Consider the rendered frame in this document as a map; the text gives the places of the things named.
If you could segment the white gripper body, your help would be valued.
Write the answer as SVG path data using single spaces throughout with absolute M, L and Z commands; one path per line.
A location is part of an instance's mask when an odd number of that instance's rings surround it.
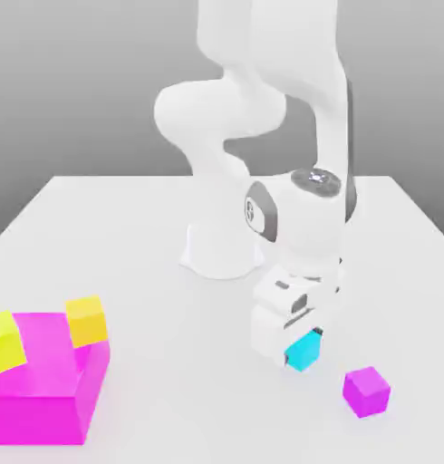
M 287 321 L 258 304 L 251 313 L 251 347 L 276 366 L 285 367 L 285 351 L 316 327 L 322 329 L 313 308 L 305 308 Z

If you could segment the small cyan cube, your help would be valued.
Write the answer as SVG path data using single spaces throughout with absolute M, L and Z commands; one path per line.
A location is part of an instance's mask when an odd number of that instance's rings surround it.
M 285 361 L 299 372 L 309 368 L 320 355 L 323 330 L 314 328 L 285 351 Z

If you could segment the small purple cube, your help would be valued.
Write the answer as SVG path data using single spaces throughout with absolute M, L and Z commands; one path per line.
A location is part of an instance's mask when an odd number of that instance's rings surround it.
M 391 386 L 372 366 L 345 374 L 343 397 L 358 418 L 385 412 L 390 394 Z

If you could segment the small orange cube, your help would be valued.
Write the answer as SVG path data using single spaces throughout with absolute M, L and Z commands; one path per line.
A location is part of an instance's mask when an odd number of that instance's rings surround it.
M 65 306 L 74 348 L 108 340 L 105 314 L 99 296 L 68 300 Z

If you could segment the small yellow cube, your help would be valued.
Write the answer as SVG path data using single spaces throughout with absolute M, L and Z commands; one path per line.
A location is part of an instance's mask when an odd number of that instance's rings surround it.
M 0 373 L 26 363 L 22 338 L 10 311 L 0 312 Z

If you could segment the large magenta box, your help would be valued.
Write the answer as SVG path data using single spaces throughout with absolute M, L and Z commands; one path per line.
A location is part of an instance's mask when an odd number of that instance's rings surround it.
M 108 341 L 72 346 L 62 313 L 15 313 L 27 363 L 0 373 L 0 445 L 82 445 L 110 362 Z

